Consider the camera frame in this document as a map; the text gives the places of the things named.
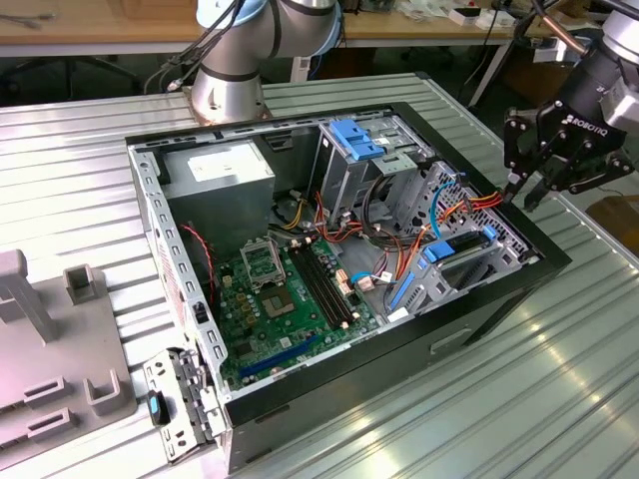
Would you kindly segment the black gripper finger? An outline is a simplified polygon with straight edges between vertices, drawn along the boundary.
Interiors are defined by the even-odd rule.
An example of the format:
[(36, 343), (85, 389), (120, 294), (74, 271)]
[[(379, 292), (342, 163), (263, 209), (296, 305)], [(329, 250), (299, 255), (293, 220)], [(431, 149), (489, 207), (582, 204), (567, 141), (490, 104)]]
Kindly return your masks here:
[(628, 176), (638, 170), (638, 160), (633, 160), (623, 149), (604, 157), (584, 162), (563, 162), (557, 156), (540, 168), (541, 180), (526, 195), (524, 209), (534, 211), (541, 201), (553, 192), (578, 195)]
[(534, 173), (537, 143), (537, 109), (507, 110), (503, 126), (503, 164), (508, 170), (502, 198), (513, 202)]

